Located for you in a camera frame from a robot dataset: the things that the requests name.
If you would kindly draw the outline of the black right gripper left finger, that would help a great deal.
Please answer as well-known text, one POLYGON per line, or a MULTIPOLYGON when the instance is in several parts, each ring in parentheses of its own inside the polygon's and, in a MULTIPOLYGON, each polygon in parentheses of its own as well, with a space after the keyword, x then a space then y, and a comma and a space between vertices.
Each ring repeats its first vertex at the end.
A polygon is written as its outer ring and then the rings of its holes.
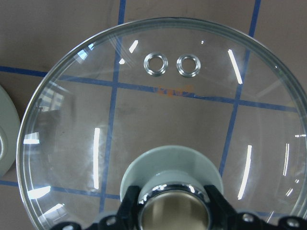
POLYGON ((79 223, 65 221, 54 225, 51 230, 133 230, 137 222, 137 200, 141 189, 136 185, 128 187, 115 214, 103 214, 87 228, 79 223))

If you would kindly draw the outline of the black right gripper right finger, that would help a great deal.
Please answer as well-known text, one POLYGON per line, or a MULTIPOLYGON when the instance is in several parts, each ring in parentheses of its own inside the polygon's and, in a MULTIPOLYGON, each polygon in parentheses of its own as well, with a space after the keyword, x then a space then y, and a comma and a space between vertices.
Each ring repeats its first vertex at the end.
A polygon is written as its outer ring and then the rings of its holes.
POLYGON ((285 216, 276 225, 265 222, 251 212, 237 212, 214 185, 205 185, 209 197, 210 230, 305 230, 307 221, 285 216))

